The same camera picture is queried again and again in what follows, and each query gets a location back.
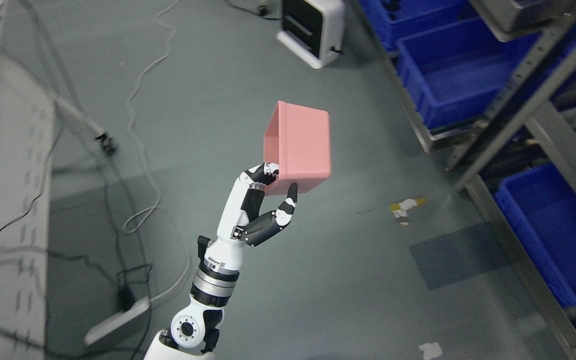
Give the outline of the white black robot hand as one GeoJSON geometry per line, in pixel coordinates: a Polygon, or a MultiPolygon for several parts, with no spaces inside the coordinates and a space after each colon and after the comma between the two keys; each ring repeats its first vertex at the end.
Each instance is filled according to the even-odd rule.
{"type": "Polygon", "coordinates": [[[298,185],[292,183],[285,200],[260,213],[266,189],[278,180],[280,166],[263,162],[242,171],[234,180],[219,220],[216,239],[208,244],[201,266],[224,276],[237,274],[243,248],[256,248],[290,225],[298,202],[298,185]]]}

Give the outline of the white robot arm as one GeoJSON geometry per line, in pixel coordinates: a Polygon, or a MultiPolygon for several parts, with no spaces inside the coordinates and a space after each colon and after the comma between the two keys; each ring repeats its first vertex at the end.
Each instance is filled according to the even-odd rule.
{"type": "Polygon", "coordinates": [[[199,265],[189,293],[189,305],[174,315],[169,328],[153,338],[146,360],[215,360],[214,353],[239,272],[225,273],[199,265]]]}

